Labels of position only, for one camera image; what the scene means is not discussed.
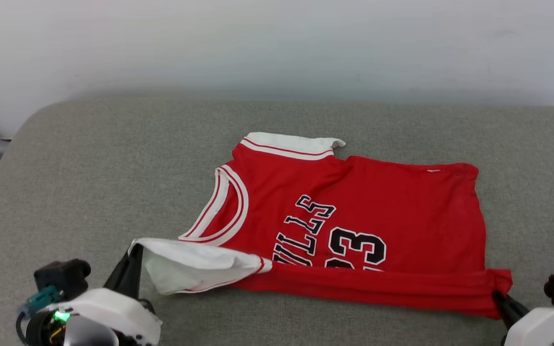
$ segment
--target white backdrop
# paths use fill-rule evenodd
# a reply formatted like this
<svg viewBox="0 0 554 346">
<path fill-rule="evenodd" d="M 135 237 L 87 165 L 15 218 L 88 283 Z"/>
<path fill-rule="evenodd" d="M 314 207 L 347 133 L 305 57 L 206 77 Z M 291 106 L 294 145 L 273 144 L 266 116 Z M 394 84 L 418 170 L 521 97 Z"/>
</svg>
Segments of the white backdrop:
<svg viewBox="0 0 554 346">
<path fill-rule="evenodd" d="M 554 105 L 549 0 L 0 0 L 0 135 L 74 97 Z"/>
</svg>

